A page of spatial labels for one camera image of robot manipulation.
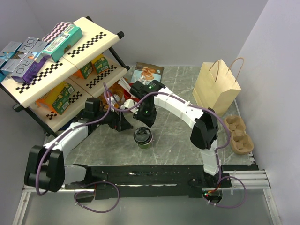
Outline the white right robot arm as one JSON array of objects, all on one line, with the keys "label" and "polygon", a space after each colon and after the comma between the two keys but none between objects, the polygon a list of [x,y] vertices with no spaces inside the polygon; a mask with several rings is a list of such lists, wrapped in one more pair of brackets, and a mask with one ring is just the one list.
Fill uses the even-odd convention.
[{"label": "white right robot arm", "polygon": [[132,108],[134,118],[151,127],[156,119],[156,106],[166,109],[184,121],[192,129],[191,143],[200,149],[203,159],[205,183],[215,187],[221,181],[221,169],[216,152],[218,138],[218,122],[212,109],[201,109],[177,95],[158,81],[148,85],[140,81],[130,88],[131,95],[141,100],[136,102],[128,99],[124,102],[126,108]]}]

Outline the green paper coffee cup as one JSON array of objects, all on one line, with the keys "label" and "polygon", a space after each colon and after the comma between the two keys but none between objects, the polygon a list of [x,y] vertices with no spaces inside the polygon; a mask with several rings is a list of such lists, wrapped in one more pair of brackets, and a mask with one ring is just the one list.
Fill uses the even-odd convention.
[{"label": "green paper coffee cup", "polygon": [[141,149],[147,149],[150,147],[153,136],[151,134],[139,134],[136,136],[136,141]]}]

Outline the black plastic cup lid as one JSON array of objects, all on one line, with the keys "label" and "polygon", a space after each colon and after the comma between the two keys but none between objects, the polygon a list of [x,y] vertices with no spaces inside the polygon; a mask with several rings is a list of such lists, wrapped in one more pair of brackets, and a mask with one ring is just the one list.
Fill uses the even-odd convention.
[{"label": "black plastic cup lid", "polygon": [[147,127],[139,127],[134,131],[134,141],[137,144],[148,144],[152,140],[152,132]]}]

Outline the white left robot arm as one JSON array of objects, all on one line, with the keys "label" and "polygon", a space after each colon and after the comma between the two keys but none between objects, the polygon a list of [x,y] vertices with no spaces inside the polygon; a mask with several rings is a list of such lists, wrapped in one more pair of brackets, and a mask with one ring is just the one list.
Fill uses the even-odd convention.
[{"label": "white left robot arm", "polygon": [[103,110],[103,103],[96,97],[90,97],[79,113],[79,120],[58,137],[43,146],[35,145],[29,152],[24,176],[24,184],[35,187],[39,196],[46,192],[57,192],[62,185],[77,183],[81,188],[92,185],[91,167],[81,164],[66,165],[65,160],[71,150],[79,145],[99,125],[107,124],[117,131],[132,129],[125,119],[123,110],[134,105],[127,100],[120,111]]}]

